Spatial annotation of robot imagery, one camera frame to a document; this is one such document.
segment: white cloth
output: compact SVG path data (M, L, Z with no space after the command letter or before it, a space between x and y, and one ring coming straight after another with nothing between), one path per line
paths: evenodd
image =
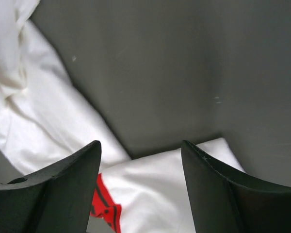
M39 0L0 0L0 150L23 174L93 140L102 143L100 170L129 160L28 20L38 4Z
M223 138L198 146L244 172ZM110 167L103 170L101 179L121 214L110 216L112 206L99 204L98 195L94 195L94 213L110 221L113 229L112 219L119 217L117 233L195 233L180 149Z

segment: red fabric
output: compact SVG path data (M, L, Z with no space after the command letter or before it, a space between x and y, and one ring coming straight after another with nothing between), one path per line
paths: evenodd
M94 192L91 216L103 218L116 233L121 233L121 211L122 206L120 204L115 204L102 181L100 173L97 178L97 185Z

